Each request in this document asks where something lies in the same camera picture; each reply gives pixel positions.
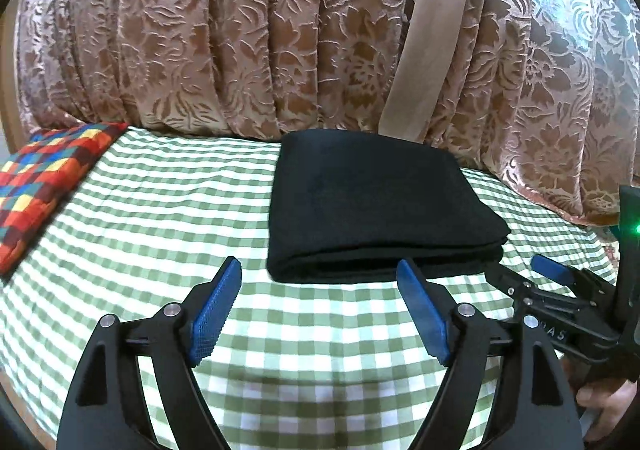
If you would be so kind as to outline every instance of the metal screw head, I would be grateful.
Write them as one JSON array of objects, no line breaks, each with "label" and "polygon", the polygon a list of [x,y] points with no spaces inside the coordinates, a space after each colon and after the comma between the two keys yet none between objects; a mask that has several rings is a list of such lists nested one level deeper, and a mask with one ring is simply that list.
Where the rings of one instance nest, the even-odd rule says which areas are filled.
[{"label": "metal screw head", "polygon": [[100,325],[102,327],[111,327],[115,321],[116,318],[113,315],[105,315],[100,318]]},{"label": "metal screw head", "polygon": [[527,315],[524,318],[524,325],[526,325],[527,327],[535,329],[539,324],[540,322],[538,322],[538,319],[532,315]]},{"label": "metal screw head", "polygon": [[180,304],[177,304],[175,302],[167,304],[166,306],[164,306],[164,309],[162,309],[162,312],[165,316],[176,316],[178,315],[178,313],[180,313]]},{"label": "metal screw head", "polygon": [[460,315],[462,316],[473,316],[476,314],[476,308],[473,307],[471,304],[460,304],[458,306],[458,313],[460,313]]}]

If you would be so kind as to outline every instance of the finger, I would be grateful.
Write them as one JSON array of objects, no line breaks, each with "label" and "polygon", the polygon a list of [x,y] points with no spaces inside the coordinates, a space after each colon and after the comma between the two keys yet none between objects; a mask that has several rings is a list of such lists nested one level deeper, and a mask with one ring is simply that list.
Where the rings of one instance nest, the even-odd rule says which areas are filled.
[{"label": "finger", "polygon": [[589,383],[578,391],[575,400],[585,408],[605,408],[611,398],[626,382],[621,378],[606,378]]},{"label": "finger", "polygon": [[584,440],[588,443],[593,443],[594,441],[599,441],[603,437],[606,437],[611,432],[613,432],[613,429],[620,422],[620,419],[622,419],[623,414],[624,412],[618,413],[608,410],[603,411],[603,413],[600,414],[597,422],[589,429],[587,434],[584,436]]},{"label": "finger", "polygon": [[609,435],[625,415],[626,410],[636,397],[637,385],[625,382],[616,392],[610,395],[604,403],[604,409],[596,424],[587,432],[584,440],[587,442],[598,441]]},{"label": "finger", "polygon": [[562,367],[567,379],[571,378],[571,375],[574,373],[574,364],[572,364],[572,361],[566,356],[563,356],[560,358],[560,366]]}]

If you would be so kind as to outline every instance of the folded black towel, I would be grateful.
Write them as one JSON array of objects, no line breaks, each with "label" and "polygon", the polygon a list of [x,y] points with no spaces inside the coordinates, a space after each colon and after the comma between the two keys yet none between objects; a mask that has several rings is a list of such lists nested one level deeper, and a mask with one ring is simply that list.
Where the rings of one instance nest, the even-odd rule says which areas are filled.
[{"label": "folded black towel", "polygon": [[275,281],[393,281],[405,257],[431,278],[481,273],[509,233],[449,153],[334,129],[282,140],[269,213]]}]

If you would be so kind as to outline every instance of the brown floral fabric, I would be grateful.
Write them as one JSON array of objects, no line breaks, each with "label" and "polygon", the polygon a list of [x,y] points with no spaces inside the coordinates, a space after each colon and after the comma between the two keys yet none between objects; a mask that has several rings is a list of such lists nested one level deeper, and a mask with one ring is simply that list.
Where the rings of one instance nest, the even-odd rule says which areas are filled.
[{"label": "brown floral fabric", "polygon": [[[22,122],[377,132],[414,4],[20,0]],[[640,172],[639,23],[632,0],[467,0],[424,141],[570,221],[617,222]]]},{"label": "brown floral fabric", "polygon": [[20,0],[22,122],[264,140],[376,131],[406,1]]},{"label": "brown floral fabric", "polygon": [[633,0],[468,0],[425,141],[570,221],[618,221],[639,156]]},{"label": "brown floral fabric", "polygon": [[591,228],[591,231],[600,241],[611,266],[617,272],[620,267],[620,242],[608,227],[595,226]]}]

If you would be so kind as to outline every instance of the mattress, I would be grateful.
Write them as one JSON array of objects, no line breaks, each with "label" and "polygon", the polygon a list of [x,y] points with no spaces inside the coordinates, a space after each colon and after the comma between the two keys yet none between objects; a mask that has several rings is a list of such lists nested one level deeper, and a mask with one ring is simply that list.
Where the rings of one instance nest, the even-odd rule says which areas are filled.
[{"label": "mattress", "polygon": [[[0,295],[0,366],[55,437],[66,391],[95,323],[153,315],[209,280],[227,255],[243,283],[213,354],[195,369],[232,448],[406,448],[445,369],[425,351],[395,283],[271,281],[268,209],[279,145],[170,138],[130,129],[46,227]],[[614,271],[590,229],[527,202],[490,175],[465,170],[509,224],[502,263],[534,278],[542,253]],[[442,279],[458,302],[507,318],[511,300],[482,275]],[[479,442],[498,358],[487,364],[465,447]],[[175,448],[151,362],[140,358],[159,441]]]}]

